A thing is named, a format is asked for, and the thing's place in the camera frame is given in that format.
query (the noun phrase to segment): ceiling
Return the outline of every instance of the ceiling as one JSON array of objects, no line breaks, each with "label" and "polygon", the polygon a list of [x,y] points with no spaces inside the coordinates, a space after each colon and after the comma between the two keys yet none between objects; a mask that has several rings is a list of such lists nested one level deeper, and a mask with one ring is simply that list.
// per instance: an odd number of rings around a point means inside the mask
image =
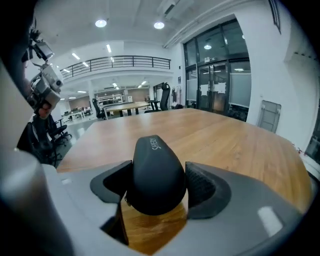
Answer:
[{"label": "ceiling", "polygon": [[[56,55],[106,41],[140,41],[163,45],[182,26],[224,0],[40,0],[35,8],[36,29]],[[172,17],[162,6],[175,2]],[[95,26],[107,20],[103,28]],[[154,28],[163,21],[165,27]]]},{"label": "ceiling", "polygon": [[[91,83],[93,85],[93,90],[95,93],[103,91],[107,88],[114,88],[113,83],[116,83],[120,89],[132,89],[138,88],[143,81],[146,83],[141,88],[148,88],[149,86],[158,85],[164,81],[167,81],[170,77],[160,76],[160,75],[122,75],[122,76],[112,76],[112,77],[103,77],[98,79],[92,79]],[[89,91],[89,82],[82,81],[76,84],[63,86],[61,88],[61,98],[68,99],[69,97],[83,97],[87,96]]]}]

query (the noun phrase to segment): double door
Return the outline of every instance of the double door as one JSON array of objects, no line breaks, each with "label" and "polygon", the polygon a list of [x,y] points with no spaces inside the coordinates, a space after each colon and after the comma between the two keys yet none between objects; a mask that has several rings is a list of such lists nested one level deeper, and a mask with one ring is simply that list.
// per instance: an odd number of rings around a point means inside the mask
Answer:
[{"label": "double door", "polygon": [[217,114],[227,112],[227,68],[225,62],[197,67],[197,108]]}]

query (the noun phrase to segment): round wooden table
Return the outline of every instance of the round wooden table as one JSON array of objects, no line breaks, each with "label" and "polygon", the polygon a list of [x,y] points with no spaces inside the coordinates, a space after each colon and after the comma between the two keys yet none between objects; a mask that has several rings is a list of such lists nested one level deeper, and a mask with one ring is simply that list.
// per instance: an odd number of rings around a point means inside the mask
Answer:
[{"label": "round wooden table", "polygon": [[111,106],[111,107],[105,107],[104,111],[105,112],[112,112],[112,111],[119,111],[120,117],[123,117],[123,110],[128,111],[128,116],[131,116],[131,110],[135,109],[135,114],[139,114],[139,108],[147,107],[150,104],[147,102],[133,102],[133,103],[126,103],[126,104],[121,104],[121,105],[116,105],[116,106]]},{"label": "round wooden table", "polygon": [[[147,105],[133,104],[132,108]],[[159,135],[183,167],[190,161],[246,175],[267,184],[301,213],[310,205],[310,178],[290,141],[246,122],[192,108],[95,122],[71,147],[57,171],[132,160],[137,140],[150,135]],[[121,210],[129,247],[149,255],[165,246],[187,222],[182,203],[166,214],[149,216],[122,199]]]}]

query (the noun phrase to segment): ceiling light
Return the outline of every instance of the ceiling light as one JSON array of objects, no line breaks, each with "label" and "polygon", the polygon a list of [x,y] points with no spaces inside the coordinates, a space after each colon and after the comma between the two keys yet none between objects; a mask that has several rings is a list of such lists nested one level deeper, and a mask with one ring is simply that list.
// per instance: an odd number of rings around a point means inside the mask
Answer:
[{"label": "ceiling light", "polygon": [[111,53],[110,44],[107,44],[107,45],[106,45],[106,48],[108,49],[108,52]]},{"label": "ceiling light", "polygon": [[161,29],[163,29],[165,27],[165,24],[163,22],[159,21],[159,22],[154,23],[153,26],[154,26],[155,29],[161,30]]},{"label": "ceiling light", "polygon": [[77,60],[80,60],[80,58],[73,52],[72,53],[73,57],[75,57]]},{"label": "ceiling light", "polygon": [[107,25],[107,22],[104,20],[104,19],[98,19],[96,22],[95,22],[95,25],[98,27],[98,28],[103,28]]}]

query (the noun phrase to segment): black metal railing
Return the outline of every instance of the black metal railing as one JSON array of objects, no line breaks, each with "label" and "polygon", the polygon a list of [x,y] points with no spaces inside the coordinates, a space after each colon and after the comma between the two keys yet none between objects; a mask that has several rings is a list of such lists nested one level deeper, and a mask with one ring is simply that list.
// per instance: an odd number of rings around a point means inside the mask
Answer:
[{"label": "black metal railing", "polygon": [[112,68],[144,67],[170,69],[170,59],[151,56],[112,56],[89,59],[60,70],[65,80],[89,72]]}]

